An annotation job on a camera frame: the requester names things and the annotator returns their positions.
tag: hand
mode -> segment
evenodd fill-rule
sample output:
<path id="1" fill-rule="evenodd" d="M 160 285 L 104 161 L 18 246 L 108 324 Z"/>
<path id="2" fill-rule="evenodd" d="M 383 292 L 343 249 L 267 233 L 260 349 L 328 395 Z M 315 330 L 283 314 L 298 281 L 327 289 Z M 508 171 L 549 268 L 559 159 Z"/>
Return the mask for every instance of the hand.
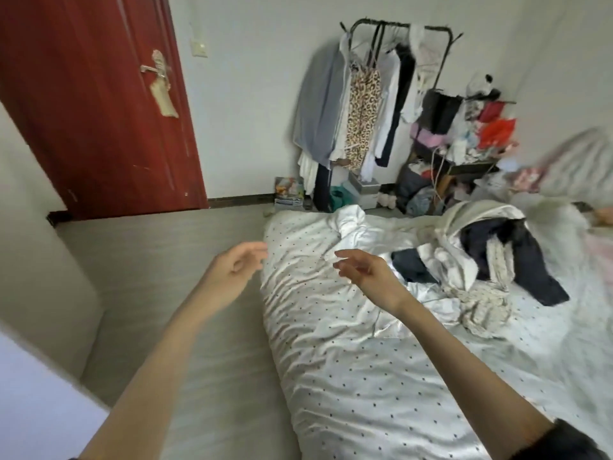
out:
<path id="1" fill-rule="evenodd" d="M 205 318 L 232 303 L 268 256 L 264 242 L 243 242 L 217 255 L 181 309 Z"/>
<path id="2" fill-rule="evenodd" d="M 359 249 L 338 250 L 338 275 L 357 285 L 375 305 L 400 319 L 407 300 L 415 300 L 380 256 Z"/>

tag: light switch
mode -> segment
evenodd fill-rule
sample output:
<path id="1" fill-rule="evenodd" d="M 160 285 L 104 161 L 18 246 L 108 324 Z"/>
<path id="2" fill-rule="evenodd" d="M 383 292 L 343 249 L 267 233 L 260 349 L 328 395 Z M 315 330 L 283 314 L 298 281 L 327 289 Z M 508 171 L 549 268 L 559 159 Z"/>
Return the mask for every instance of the light switch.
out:
<path id="1" fill-rule="evenodd" d="M 192 56 L 202 56 L 203 58 L 208 58 L 207 48 L 204 43 L 198 42 L 198 40 L 191 39 L 189 42 L 192 49 Z"/>

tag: leopard print dress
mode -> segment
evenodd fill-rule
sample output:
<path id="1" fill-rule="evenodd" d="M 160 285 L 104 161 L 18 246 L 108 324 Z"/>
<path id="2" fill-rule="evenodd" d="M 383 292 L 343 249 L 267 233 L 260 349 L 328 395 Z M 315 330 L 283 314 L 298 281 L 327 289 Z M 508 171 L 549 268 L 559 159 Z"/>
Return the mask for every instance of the leopard print dress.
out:
<path id="1" fill-rule="evenodd" d="M 351 65 L 351 94 L 345 153 L 349 170 L 360 169 L 370 147 L 381 102 L 381 75 L 376 69 Z"/>

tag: teal item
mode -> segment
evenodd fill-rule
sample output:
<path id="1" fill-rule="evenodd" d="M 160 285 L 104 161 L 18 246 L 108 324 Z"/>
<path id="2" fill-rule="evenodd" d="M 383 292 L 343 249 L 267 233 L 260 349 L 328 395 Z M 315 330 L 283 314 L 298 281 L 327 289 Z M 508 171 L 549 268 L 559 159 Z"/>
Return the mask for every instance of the teal item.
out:
<path id="1" fill-rule="evenodd" d="M 353 204 L 353 196 L 343 186 L 330 187 L 330 209 L 334 213 L 345 205 Z"/>

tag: forearm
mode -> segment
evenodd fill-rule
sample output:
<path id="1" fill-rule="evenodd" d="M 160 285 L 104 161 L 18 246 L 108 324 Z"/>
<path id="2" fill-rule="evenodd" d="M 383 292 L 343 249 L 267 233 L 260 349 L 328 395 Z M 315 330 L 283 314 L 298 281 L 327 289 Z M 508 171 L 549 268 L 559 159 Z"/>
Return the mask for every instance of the forearm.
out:
<path id="1" fill-rule="evenodd" d="M 160 455 L 198 323 L 176 316 L 88 443 L 84 460 L 153 460 Z"/>
<path id="2" fill-rule="evenodd" d="M 553 428 L 415 298 L 399 316 L 413 332 L 493 460 L 508 460 Z"/>

